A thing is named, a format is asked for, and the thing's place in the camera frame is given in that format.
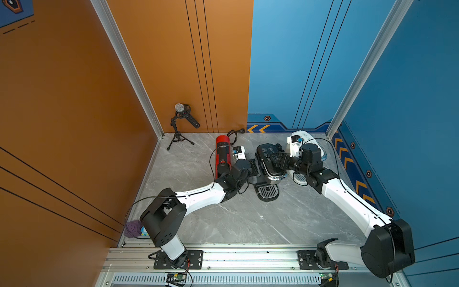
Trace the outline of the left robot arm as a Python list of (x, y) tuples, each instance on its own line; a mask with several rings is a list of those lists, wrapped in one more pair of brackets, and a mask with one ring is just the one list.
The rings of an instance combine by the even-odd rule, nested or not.
[(229, 172), (213, 183), (191, 191), (174, 192), (166, 188), (149, 204), (140, 222), (153, 244), (167, 256), (173, 267), (188, 265), (188, 251), (178, 236), (184, 218), (213, 204), (220, 204), (236, 196), (251, 177), (252, 165), (239, 159)]

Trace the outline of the left circuit board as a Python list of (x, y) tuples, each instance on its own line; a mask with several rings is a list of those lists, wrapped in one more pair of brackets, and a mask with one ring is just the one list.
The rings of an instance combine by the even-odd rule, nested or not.
[(188, 275), (186, 273), (168, 273), (165, 283), (167, 287), (184, 287), (187, 279)]

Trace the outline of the white coffee machine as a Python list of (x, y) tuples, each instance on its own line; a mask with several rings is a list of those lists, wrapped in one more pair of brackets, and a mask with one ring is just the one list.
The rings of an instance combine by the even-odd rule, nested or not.
[(300, 149), (300, 156), (297, 157), (296, 169), (294, 171), (288, 170), (295, 180), (295, 177), (300, 177), (301, 185), (307, 184), (311, 187), (317, 187), (319, 185), (316, 174), (324, 170), (323, 158), (325, 152), (322, 147), (317, 143), (317, 139), (305, 131), (297, 131), (292, 135), (300, 135), (304, 139), (304, 143)]

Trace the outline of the black coffee machine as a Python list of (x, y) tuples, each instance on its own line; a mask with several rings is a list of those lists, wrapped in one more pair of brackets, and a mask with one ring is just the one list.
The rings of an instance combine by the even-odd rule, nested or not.
[(261, 144), (256, 149), (255, 157), (261, 174), (257, 176), (255, 191), (263, 202), (271, 202), (279, 197), (277, 184), (285, 177), (286, 172), (277, 168), (270, 156), (281, 152), (284, 150), (279, 143)]

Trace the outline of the purple toy cube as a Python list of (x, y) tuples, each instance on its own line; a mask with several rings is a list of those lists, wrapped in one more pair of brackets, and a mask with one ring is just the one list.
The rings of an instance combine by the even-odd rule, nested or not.
[(124, 227), (124, 235), (127, 238), (141, 237), (142, 227), (142, 223), (139, 220), (128, 221)]

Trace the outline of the right circuit board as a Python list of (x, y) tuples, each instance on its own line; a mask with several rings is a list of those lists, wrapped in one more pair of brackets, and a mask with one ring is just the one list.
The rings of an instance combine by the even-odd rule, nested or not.
[(319, 287), (339, 287), (339, 276), (336, 273), (321, 273)]

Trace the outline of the grey microfibre cloth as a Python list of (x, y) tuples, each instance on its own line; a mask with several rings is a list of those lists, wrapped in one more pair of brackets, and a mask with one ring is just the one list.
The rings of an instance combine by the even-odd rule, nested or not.
[(270, 159), (269, 170), (271, 171), (271, 173), (279, 173), (281, 171), (280, 163), (279, 163), (279, 156), (272, 154), (270, 155), (269, 159)]

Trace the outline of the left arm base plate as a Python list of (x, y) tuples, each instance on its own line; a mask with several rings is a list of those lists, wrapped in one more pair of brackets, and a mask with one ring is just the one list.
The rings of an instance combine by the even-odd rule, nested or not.
[(200, 270), (203, 263), (202, 250), (185, 250), (177, 259), (171, 260), (164, 251), (158, 252), (154, 257), (154, 269), (186, 269)]

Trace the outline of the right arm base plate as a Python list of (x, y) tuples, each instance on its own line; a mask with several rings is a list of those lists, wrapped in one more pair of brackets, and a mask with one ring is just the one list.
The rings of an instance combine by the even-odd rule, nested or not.
[(300, 250), (296, 252), (298, 263), (301, 270), (348, 270), (349, 265), (346, 262), (320, 261), (316, 256), (316, 250)]

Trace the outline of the red capsule coffee machine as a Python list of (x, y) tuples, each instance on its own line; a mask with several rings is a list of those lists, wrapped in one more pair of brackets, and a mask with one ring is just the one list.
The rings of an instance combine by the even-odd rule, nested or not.
[(216, 138), (215, 179), (231, 170), (231, 146), (228, 136), (221, 135)]

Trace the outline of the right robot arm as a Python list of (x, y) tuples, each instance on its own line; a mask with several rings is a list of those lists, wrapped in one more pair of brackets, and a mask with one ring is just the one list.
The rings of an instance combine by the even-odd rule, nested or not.
[(371, 206), (346, 186), (337, 173), (325, 168), (317, 145), (303, 145), (299, 157), (278, 153), (271, 160), (279, 169), (303, 175), (307, 184), (336, 204), (366, 238), (363, 246), (339, 243), (337, 239), (318, 243), (315, 257), (320, 268), (330, 269), (342, 261), (364, 265), (376, 277), (386, 278), (415, 263), (410, 225)]

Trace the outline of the circuit board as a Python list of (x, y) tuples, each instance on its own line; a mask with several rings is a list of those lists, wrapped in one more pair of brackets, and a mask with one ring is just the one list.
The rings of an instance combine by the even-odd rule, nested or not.
[(186, 273), (168, 273), (165, 283), (167, 287), (184, 287), (187, 279), (188, 275)]
[(336, 273), (321, 273), (319, 287), (339, 287), (339, 276)]

